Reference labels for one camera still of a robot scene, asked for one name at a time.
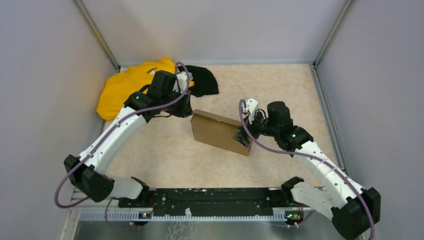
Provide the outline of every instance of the metal corner post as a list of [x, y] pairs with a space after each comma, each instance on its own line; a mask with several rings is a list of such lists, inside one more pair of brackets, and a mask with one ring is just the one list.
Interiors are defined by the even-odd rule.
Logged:
[[342, 27], [343, 22], [346, 19], [349, 11], [354, 6], [356, 0], [346, 0], [331, 31], [329, 32], [324, 45], [319, 50], [318, 56], [316, 60], [309, 65], [310, 72], [312, 74], [313, 82], [315, 84], [316, 92], [318, 94], [318, 98], [321, 104], [322, 112], [324, 114], [324, 119], [327, 124], [328, 134], [330, 135], [331, 143], [334, 148], [334, 153], [337, 158], [338, 165], [344, 168], [347, 175], [349, 175], [349, 166], [346, 161], [346, 155], [343, 150], [343, 146], [340, 140], [340, 134], [336, 126], [336, 122], [334, 120], [334, 116], [331, 110], [330, 101], [327, 97], [327, 93], [325, 91], [325, 86], [323, 83], [323, 79], [321, 77], [319, 66], [324, 59], [327, 51], [329, 50], [331, 44], [333, 43], [337, 33]]
[[88, 28], [90, 29], [91, 33], [97, 40], [97, 43], [103, 50], [104, 54], [106, 55], [109, 62], [112, 64], [112, 66], [116, 69], [117, 72], [120, 70], [120, 65], [118, 64], [117, 60], [115, 59], [115, 56], [112, 54], [111, 49], [109, 48], [108, 44], [106, 43], [105, 39], [103, 38], [102, 34], [100, 33], [99, 28], [97, 27], [96, 23], [94, 22], [93, 18], [91, 17], [89, 11], [87, 10], [86, 6], [84, 5], [82, 0], [72, 0], [72, 2], [75, 4], [76, 8], [81, 13], [82, 17], [84, 18], [85, 22], [87, 23]]
[[352, 9], [355, 3], [356, 3], [356, 0], [346, 0], [346, 2], [344, 3], [330, 33], [328, 34], [324, 42], [324, 45], [319, 50], [318, 56], [316, 57], [316, 60], [314, 61], [314, 66], [316, 68], [319, 67], [320, 63], [322, 62], [324, 58], [324, 55], [327, 53], [328, 49], [333, 43], [333, 40], [336, 37], [337, 33], [339, 32], [340, 28], [342, 27], [342, 24], [345, 21], [346, 16], [348, 15], [349, 11]]

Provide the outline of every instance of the cable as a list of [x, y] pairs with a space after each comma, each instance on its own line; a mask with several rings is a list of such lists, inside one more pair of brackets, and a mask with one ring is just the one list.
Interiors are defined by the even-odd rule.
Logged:
[[119, 227], [113, 226], [112, 223], [108, 220], [109, 206], [111, 205], [112, 201], [115, 199], [117, 198], [111, 197], [109, 202], [107, 203], [106, 209], [104, 210], [104, 220], [106, 221], [107, 225], [109, 225], [109, 227], [112, 228], [113, 230], [120, 231], [120, 232], [131, 230], [132, 228], [134, 228], [135, 225], [130, 225], [129, 227], [125, 227], [125, 228], [119, 228]]
[[189, 85], [190, 85], [190, 75], [189, 75], [189, 71], [187, 70], [187, 67], [181, 63], [181, 62], [177, 62], [175, 63], [175, 71], [176, 73], [178, 73], [178, 65], [181, 65], [182, 68], [184, 69], [184, 71], [187, 74], [187, 86], [185, 87], [184, 91], [181, 93], [181, 95], [179, 97], [177, 97], [176, 99], [174, 99], [173, 101], [170, 101], [164, 105], [160, 105], [160, 106], [153, 106], [153, 107], [147, 107], [147, 108], [143, 108], [143, 109], [139, 109], [137, 111], [134, 111], [126, 116], [124, 116], [123, 118], [121, 118], [121, 120], [118, 121], [118, 124], [115, 124], [112, 126], [111, 129], [109, 129], [109, 131], [107, 131], [104, 136], [98, 141], [98, 143], [93, 147], [93, 149], [90, 151], [90, 154], [88, 154], [86, 157], [84, 157], [84, 159], [82, 159], [77, 165], [75, 165], [66, 175], [65, 177], [60, 181], [59, 185], [56, 188], [56, 191], [54, 192], [54, 204], [61, 209], [68, 209], [68, 208], [72, 208], [82, 202], [84, 202], [85, 200], [89, 199], [89, 197], [85, 197], [81, 200], [79, 200], [78, 202], [75, 202], [73, 204], [70, 205], [62, 205], [59, 202], [59, 193], [63, 187], [63, 185], [65, 184], [66, 180], [72, 175], [74, 174], [74, 172], [81, 167], [85, 162], [87, 162], [88, 159], [90, 159], [90, 155], [93, 155], [97, 149], [99, 149], [99, 147], [102, 145], [102, 143], [109, 137], [109, 135], [118, 127], [118, 125], [122, 124], [125, 120], [127, 120], [128, 118], [140, 114], [140, 113], [144, 113], [147, 111], [152, 111], [152, 110], [158, 110], [158, 109], [163, 109], [163, 108], [167, 108], [175, 103], [177, 103], [179, 100], [181, 100], [184, 95], [187, 93], [187, 91], [189, 90]]
[[150, 198], [149, 201], [153, 204], [153, 207], [151, 208], [150, 216], [153, 215], [153, 212], [155, 211], [155, 202], [153, 201], [153, 198]]
[[150, 87], [150, 84], [146, 84], [146, 85], [144, 85], [141, 89], [140, 89], [140, 92], [144, 92], [144, 91], [146, 91], [148, 88]]
[[265, 112], [265, 110], [263, 110], [263, 109], [258, 109], [260, 112], [262, 112], [263, 113], [263, 117], [265, 118], [265, 119], [267, 119], [268, 118], [268, 116], [267, 116], [267, 113]]
[[243, 106], [246, 106], [246, 101], [244, 99], [241, 99], [240, 102], [238, 103], [238, 114], [240, 116], [241, 125], [243, 126], [244, 130], [246, 131], [246, 133], [250, 137], [250, 139], [252, 139], [252, 141], [255, 142], [257, 145], [259, 145], [259, 147], [261, 147], [265, 150], [268, 150], [272, 153], [276, 153], [276, 154], [298, 155], [298, 156], [303, 156], [303, 157], [315, 159], [315, 160], [318, 160], [319, 162], [325, 164], [331, 170], [334, 170], [334, 172], [349, 186], [349, 188], [353, 191], [353, 193], [355, 193], [355, 195], [358, 197], [360, 203], [362, 204], [363, 208], [365, 209], [366, 216], [368, 217], [368, 220], [369, 220], [369, 226], [371, 228], [371, 234], [369, 235], [368, 240], [373, 240], [374, 235], [375, 235], [375, 226], [374, 226], [373, 216], [371, 216], [371, 212], [368, 209], [368, 206], [365, 203], [365, 200], [362, 198], [361, 194], [355, 189], [355, 187], [352, 185], [352, 183], [345, 176], [343, 176], [343, 174], [338, 169], [335, 169], [335, 167], [333, 167], [330, 163], [324, 161], [323, 159], [321, 159], [317, 156], [307, 154], [307, 153], [302, 153], [302, 152], [275, 150], [275, 149], [269, 148], [269, 147], [263, 145], [262, 143], [260, 143], [257, 139], [255, 139], [255, 137], [253, 137], [253, 135], [249, 131], [248, 127], [246, 126], [245, 121], [243, 120]]
[[156, 119], [156, 118], [169, 118], [169, 117], [171, 117], [172, 116], [172, 114], [169, 114], [169, 115], [156, 115], [156, 116], [152, 116], [151, 118], [152, 119]]

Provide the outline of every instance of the metal floor panel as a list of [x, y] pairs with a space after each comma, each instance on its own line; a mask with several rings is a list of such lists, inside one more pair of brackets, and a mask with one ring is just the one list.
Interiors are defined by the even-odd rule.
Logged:
[[[117, 228], [128, 222], [112, 222]], [[270, 222], [149, 222], [129, 231], [116, 231], [104, 221], [80, 221], [74, 240], [342, 240], [332, 223], [315, 214], [299, 228]]]

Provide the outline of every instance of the white arm segment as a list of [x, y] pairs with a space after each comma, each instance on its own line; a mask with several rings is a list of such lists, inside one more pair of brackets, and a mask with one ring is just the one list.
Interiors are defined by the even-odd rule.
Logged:
[[[192, 80], [193, 79], [193, 75], [191, 72], [188, 73], [188, 77]], [[173, 91], [177, 92], [177, 93], [182, 93], [184, 92], [184, 90], [187, 87], [187, 74], [185, 71], [182, 71], [180, 73], [178, 73], [176, 75], [176, 80], [175, 84], [173, 86]]]
[[248, 115], [249, 123], [255, 119], [256, 111], [259, 109], [259, 102], [253, 98], [245, 98], [246, 106], [243, 106], [243, 113]]
[[303, 181], [294, 185], [291, 194], [296, 202], [305, 204], [328, 219], [332, 219], [333, 213], [331, 208], [334, 207], [334, 201], [327, 191], [318, 190], [316, 187]]
[[[112, 124], [97, 138], [97, 140], [86, 150], [79, 154], [80, 159], [85, 158], [87, 155], [90, 155], [90, 151], [94, 146], [103, 138], [103, 136], [114, 126], [118, 124], [118, 121], [125, 117], [126, 115], [135, 112], [134, 109], [130, 107], [123, 107], [118, 116], [113, 120]], [[114, 131], [109, 135], [108, 138], [100, 145], [100, 147], [95, 151], [93, 156], [87, 160], [84, 164], [89, 166], [94, 166], [94, 170], [99, 174], [105, 174], [108, 170], [109, 165], [112, 160], [115, 158], [117, 153], [121, 150], [124, 144], [146, 124], [146, 120], [142, 115], [133, 115], [122, 122], [119, 127], [115, 128]], [[143, 186], [132, 178], [123, 178], [118, 176], [108, 177], [114, 179], [113, 190], [110, 193], [109, 197], [116, 198], [129, 198], [136, 199]]]
[[[303, 164], [318, 181], [322, 183], [322, 185], [325, 187], [325, 189], [328, 192], [328, 196], [324, 196], [322, 194], [317, 195], [317, 199], [323, 198], [323, 201], [321, 203], [323, 205], [329, 204], [331, 199], [331, 205], [333, 207], [342, 208], [345, 204], [348, 203], [346, 198], [350, 197], [352, 199], [356, 198], [357, 195], [351, 190], [351, 188], [340, 178], [339, 175], [337, 175], [334, 170], [338, 170], [341, 174], [344, 175], [345, 178], [349, 180], [349, 182], [354, 186], [354, 188], [361, 193], [362, 192], [362, 186], [353, 181], [351, 178], [346, 176], [346, 174], [340, 170], [338, 166], [336, 166], [324, 153], [321, 151], [320, 147], [317, 145], [316, 142], [308, 141], [302, 145], [302, 149], [296, 149], [296, 152], [298, 153], [304, 153], [304, 154], [310, 154], [313, 156], [317, 156], [321, 159], [323, 159], [325, 162], [331, 164], [333, 169], [330, 169], [329, 166], [325, 165], [323, 162], [320, 162], [316, 159], [305, 157], [305, 156], [299, 156], [295, 155], [293, 158], [296, 159], [298, 162]], [[304, 203], [308, 206], [311, 206], [312, 208], [315, 208], [316, 210], [320, 209], [320, 206], [317, 206], [319, 202], [315, 204], [315, 207], [313, 205], [310, 205], [311, 203], [306, 203], [311, 201], [311, 197], [314, 196], [314, 194], [318, 194], [318, 190], [312, 192], [313, 187], [307, 187], [306, 190], [309, 191], [309, 195], [305, 194], [299, 194], [299, 190], [297, 189], [297, 186], [300, 183], [296, 184], [294, 188], [291, 190], [292, 193], [297, 194], [296, 198], [294, 199], [296, 202]]]

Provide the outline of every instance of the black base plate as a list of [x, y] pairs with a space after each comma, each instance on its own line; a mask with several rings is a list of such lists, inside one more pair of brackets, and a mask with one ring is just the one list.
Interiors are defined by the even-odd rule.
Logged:
[[185, 216], [190, 208], [194, 217], [272, 216], [273, 208], [298, 207], [287, 203], [279, 188], [151, 188], [148, 201], [122, 198], [120, 208], [152, 208], [162, 217]]

